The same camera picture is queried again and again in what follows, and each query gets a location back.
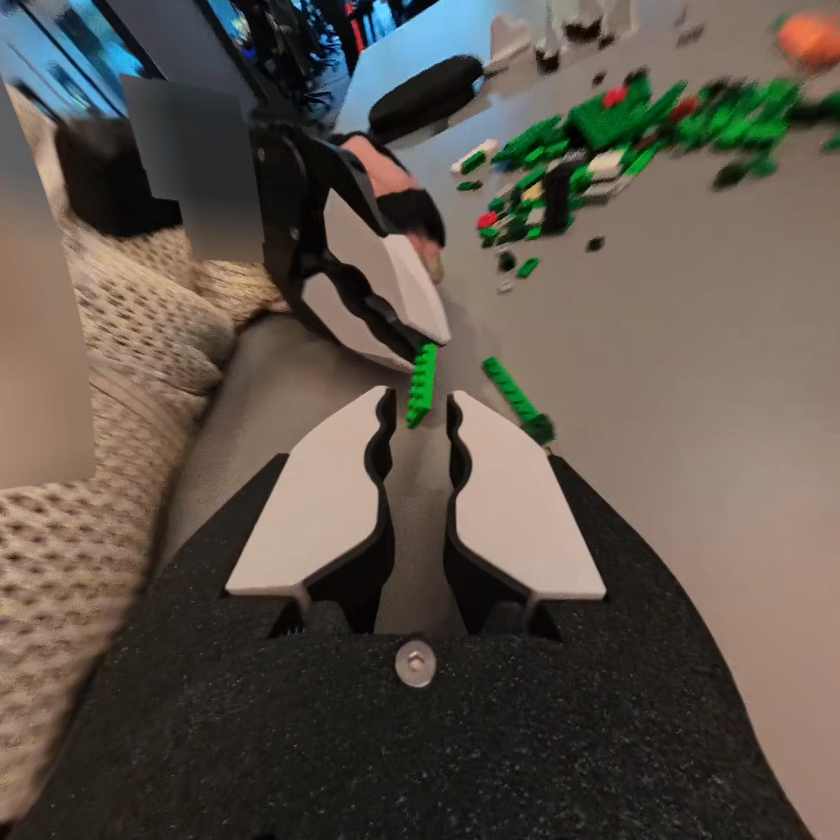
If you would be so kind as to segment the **person in cream knit sweater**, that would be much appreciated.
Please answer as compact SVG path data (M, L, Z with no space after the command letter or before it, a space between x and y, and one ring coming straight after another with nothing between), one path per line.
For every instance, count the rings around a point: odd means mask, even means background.
M5 87L63 241L56 125ZM2 492L2 829L37 799L81 682L144 581L161 508L208 395L87 350L93 477Z

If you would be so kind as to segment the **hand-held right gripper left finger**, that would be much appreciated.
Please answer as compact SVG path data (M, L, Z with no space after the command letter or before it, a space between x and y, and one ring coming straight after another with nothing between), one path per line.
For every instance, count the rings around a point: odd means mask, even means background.
M288 454L226 582L236 596L285 596L308 607L387 520L396 391L377 385L322 420Z

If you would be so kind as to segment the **narrow green lego plate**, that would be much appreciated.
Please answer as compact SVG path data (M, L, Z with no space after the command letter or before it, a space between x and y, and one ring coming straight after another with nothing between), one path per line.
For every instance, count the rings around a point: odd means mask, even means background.
M481 368L504 397L520 424L522 426L532 425L541 415L541 412L525 395L507 368L494 355L484 359Z

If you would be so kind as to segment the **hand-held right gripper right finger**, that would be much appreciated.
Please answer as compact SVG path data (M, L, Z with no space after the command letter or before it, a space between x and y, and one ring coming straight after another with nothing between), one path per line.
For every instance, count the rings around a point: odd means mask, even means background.
M604 600L555 458L465 391L447 397L446 432L445 576L459 610Z

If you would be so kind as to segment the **pile of loose lego pieces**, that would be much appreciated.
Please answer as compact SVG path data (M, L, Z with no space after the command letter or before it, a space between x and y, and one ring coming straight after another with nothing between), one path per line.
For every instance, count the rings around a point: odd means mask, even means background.
M608 204L660 154L710 151L732 154L711 183L724 192L776 172L777 148L804 126L838 123L839 90L810 97L792 77L767 81L720 77L697 91L678 81L654 98L648 69L623 83L538 121L503 145L486 140L451 166L457 191L471 193L491 172L513 174L479 216L483 249L496 254L497 270L526 279L540 259L518 260L512 245L565 234L586 207Z

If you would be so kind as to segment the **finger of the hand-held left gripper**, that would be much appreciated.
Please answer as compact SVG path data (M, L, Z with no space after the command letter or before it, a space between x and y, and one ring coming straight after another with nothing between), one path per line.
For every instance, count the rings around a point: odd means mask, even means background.
M442 299L407 236L376 233L334 190L325 201L324 225L332 256L360 271L400 325L438 345L451 340Z
M413 361L399 352L399 333L379 311L364 302L345 301L337 284L319 272L305 279L302 302L345 349L385 368L409 373Z

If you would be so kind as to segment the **black oblong case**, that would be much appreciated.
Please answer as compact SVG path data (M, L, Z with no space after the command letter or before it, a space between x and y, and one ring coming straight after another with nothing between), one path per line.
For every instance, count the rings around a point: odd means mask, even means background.
M442 60L376 101L369 110L369 132L387 144L448 119L475 99L484 76L474 56Z

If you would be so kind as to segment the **orange brick separator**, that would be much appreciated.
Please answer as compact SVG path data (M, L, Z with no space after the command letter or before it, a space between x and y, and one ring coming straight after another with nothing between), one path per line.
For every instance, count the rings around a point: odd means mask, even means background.
M807 12L784 19L775 32L782 53L797 66L824 70L839 63L838 14Z

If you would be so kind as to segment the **green holed lego plate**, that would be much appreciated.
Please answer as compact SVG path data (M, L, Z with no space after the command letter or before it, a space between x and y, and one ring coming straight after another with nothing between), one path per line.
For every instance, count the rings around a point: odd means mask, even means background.
M426 343L416 355L406 405L408 429L418 428L432 409L437 355L435 343Z

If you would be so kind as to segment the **white and black fin piece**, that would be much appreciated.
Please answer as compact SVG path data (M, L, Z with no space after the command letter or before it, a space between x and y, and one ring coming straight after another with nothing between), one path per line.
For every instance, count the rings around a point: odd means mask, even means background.
M604 1L598 49L606 49L636 34L639 27L638 1Z
M490 62L510 60L530 47L531 42L531 28L527 20L499 14L490 25Z
M563 48L557 20L554 13L554 3L546 1L544 4L542 36L533 47L533 54L538 72L547 76L560 68Z
M602 35L603 1L573 1L563 17L563 34L573 43L590 43Z

